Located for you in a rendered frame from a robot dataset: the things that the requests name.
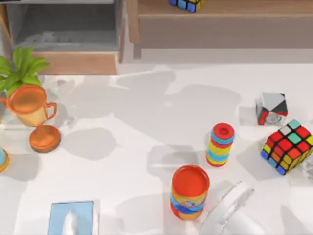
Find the orange gold trophy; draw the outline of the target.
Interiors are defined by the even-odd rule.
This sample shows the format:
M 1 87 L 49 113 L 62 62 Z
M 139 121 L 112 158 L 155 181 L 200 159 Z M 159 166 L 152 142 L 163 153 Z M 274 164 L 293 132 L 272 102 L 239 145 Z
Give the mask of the orange gold trophy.
M 57 103 L 48 102 L 46 91 L 37 85 L 24 85 L 14 90 L 0 102 L 10 110 L 17 119 L 34 130 L 29 136 L 29 144 L 38 153 L 53 151 L 61 142 L 60 131 L 45 123 L 57 113 Z

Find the pale wooden drawer front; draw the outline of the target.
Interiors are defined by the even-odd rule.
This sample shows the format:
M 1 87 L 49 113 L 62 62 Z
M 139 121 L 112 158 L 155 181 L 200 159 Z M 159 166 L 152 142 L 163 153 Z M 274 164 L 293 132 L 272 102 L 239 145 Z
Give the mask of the pale wooden drawer front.
M 118 74 L 118 51 L 35 51 L 33 55 L 50 63 L 39 72 L 41 75 Z

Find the red lidded orange can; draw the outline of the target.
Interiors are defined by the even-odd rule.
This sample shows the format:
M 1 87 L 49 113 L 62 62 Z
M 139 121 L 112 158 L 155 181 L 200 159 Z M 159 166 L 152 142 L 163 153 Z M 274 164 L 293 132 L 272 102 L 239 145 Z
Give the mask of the red lidded orange can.
M 205 205 L 210 179 L 197 165 L 184 165 L 172 177 L 170 207 L 173 214 L 181 220 L 197 219 Z

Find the green potted plant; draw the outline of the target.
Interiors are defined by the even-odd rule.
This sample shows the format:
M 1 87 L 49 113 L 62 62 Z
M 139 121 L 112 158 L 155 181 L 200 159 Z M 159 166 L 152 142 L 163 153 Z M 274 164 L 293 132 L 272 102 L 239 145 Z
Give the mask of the green potted plant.
M 17 88 L 24 85 L 41 86 L 38 73 L 49 66 L 44 57 L 32 55 L 33 47 L 17 47 L 8 60 L 0 56 L 0 93 L 6 92 L 10 95 Z

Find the colourful puzzle cube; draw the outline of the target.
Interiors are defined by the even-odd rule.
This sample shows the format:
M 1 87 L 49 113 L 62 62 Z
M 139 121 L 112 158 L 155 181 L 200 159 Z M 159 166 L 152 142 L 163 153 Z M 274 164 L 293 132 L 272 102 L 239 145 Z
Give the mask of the colourful puzzle cube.
M 280 175 L 286 175 L 312 153 L 313 134 L 293 119 L 267 138 L 261 157 Z
M 189 12 L 197 12 L 205 3 L 205 0 L 168 0 L 169 4 Z

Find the grey red black cube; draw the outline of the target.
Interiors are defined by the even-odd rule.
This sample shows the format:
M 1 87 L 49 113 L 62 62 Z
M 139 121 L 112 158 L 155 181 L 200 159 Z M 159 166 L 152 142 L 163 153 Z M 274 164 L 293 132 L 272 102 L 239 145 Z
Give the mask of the grey red black cube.
M 262 92 L 256 100 L 258 125 L 281 126 L 288 114 L 286 97 L 283 93 Z

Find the grey pulled-out drawer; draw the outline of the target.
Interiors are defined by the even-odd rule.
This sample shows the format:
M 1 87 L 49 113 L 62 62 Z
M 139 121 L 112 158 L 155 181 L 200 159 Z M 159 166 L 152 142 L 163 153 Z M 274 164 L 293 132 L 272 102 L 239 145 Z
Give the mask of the grey pulled-out drawer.
M 123 0 L 0 1 L 9 51 L 118 51 L 123 55 Z

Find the wooden open shelf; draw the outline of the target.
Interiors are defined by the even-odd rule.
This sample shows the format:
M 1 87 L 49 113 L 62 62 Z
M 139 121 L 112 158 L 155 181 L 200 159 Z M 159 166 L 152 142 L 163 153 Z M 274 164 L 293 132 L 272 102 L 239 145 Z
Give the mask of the wooden open shelf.
M 247 59 L 249 52 L 313 49 L 313 0 L 126 0 L 133 57 L 200 63 Z

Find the light blue tissue box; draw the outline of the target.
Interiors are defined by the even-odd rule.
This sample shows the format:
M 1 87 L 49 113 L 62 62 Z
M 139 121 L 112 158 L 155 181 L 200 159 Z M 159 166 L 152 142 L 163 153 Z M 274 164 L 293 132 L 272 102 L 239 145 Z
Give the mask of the light blue tissue box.
M 53 203 L 47 235 L 98 235 L 94 201 Z

